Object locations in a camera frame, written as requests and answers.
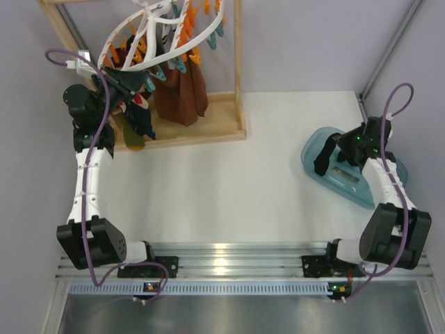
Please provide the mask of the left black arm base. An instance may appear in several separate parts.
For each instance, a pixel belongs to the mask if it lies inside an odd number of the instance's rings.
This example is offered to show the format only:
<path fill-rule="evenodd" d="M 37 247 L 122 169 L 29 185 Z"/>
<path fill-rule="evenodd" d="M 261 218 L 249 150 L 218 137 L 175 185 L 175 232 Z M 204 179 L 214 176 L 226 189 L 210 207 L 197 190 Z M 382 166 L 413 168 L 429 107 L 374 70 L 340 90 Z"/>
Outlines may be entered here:
<path fill-rule="evenodd" d="M 152 264 L 128 264 L 118 269 L 118 278 L 147 279 L 143 283 L 142 296 L 153 296 L 168 279 L 176 278 L 179 270 L 177 256 L 156 256 Z"/>

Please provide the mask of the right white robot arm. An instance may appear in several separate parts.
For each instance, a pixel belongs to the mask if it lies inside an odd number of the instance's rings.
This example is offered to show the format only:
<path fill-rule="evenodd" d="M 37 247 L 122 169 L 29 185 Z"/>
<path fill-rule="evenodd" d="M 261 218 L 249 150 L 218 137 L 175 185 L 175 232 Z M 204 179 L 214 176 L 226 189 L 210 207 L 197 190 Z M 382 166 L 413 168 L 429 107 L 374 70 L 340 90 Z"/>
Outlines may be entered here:
<path fill-rule="evenodd" d="M 396 158 L 386 149 L 391 135 L 391 121 L 385 117 L 371 117 L 349 132 L 332 135 L 340 160 L 359 168 L 375 206 L 359 237 L 334 240 L 336 251 L 324 259 L 326 271 L 333 276 L 342 275 L 350 263 L 360 268 L 384 264 L 380 276 L 393 268 L 413 270 L 419 263 L 432 218 L 406 194 Z"/>

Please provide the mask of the black sock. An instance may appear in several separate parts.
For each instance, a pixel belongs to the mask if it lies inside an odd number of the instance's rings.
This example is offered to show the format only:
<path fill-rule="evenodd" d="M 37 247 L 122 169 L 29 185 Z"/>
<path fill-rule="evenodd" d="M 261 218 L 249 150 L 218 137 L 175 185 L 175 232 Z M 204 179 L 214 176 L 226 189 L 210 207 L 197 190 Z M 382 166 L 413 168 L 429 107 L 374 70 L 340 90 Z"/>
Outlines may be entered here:
<path fill-rule="evenodd" d="M 330 157 L 337 146 L 337 140 L 341 136 L 340 133 L 333 133 L 325 141 L 325 144 L 314 160 L 314 172 L 317 175 L 324 176 L 330 165 Z"/>

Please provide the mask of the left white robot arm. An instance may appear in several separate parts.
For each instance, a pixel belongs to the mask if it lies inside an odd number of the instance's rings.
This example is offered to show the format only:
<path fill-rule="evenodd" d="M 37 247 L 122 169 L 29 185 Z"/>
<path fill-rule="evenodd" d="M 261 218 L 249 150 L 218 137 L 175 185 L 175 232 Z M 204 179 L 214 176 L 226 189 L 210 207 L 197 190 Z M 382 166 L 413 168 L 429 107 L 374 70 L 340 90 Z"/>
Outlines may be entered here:
<path fill-rule="evenodd" d="M 157 260 L 146 241 L 128 241 L 106 218 L 104 193 L 113 162 L 115 133 L 108 115 L 120 104 L 139 110 L 132 99 L 142 88 L 146 72 L 104 68 L 104 79 L 95 77 L 96 90 L 82 84 L 69 86 L 63 100 L 73 119 L 77 178 L 72 210 L 56 237 L 77 269 L 133 263 L 142 276 L 152 275 Z"/>

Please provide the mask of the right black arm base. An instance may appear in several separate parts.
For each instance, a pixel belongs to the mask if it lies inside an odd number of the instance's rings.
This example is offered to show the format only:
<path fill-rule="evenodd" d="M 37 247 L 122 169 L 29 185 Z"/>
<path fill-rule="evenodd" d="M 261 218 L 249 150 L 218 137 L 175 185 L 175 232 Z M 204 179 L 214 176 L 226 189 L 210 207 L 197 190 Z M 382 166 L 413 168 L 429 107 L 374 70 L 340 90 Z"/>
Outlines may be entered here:
<path fill-rule="evenodd" d="M 330 260 L 325 255 L 302 256 L 303 276 L 305 278 L 344 278 L 346 282 L 328 283 L 328 296 L 332 301 L 343 301 L 352 295 L 353 280 L 363 278 L 364 274 L 357 264 L 340 260 Z"/>

